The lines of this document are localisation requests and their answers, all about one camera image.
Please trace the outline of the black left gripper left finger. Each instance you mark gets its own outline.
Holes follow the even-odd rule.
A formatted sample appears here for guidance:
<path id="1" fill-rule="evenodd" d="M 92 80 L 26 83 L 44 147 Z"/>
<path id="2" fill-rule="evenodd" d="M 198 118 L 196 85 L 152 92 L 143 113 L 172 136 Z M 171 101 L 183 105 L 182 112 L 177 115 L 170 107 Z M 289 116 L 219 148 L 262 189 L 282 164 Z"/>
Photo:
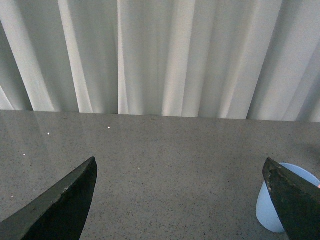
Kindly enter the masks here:
<path id="1" fill-rule="evenodd" d="M 89 158 L 0 223 L 2 240 L 78 240 L 91 208 L 98 166 Z"/>

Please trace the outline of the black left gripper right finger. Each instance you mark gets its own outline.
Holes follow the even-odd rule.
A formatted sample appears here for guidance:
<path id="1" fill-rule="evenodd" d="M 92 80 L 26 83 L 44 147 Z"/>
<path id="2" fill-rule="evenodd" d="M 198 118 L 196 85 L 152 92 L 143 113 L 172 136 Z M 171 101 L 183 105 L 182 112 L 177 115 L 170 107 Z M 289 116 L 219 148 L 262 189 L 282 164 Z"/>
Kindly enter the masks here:
<path id="1" fill-rule="evenodd" d="M 290 240 L 320 238 L 320 189 L 271 158 L 262 174 L 277 216 Z"/>

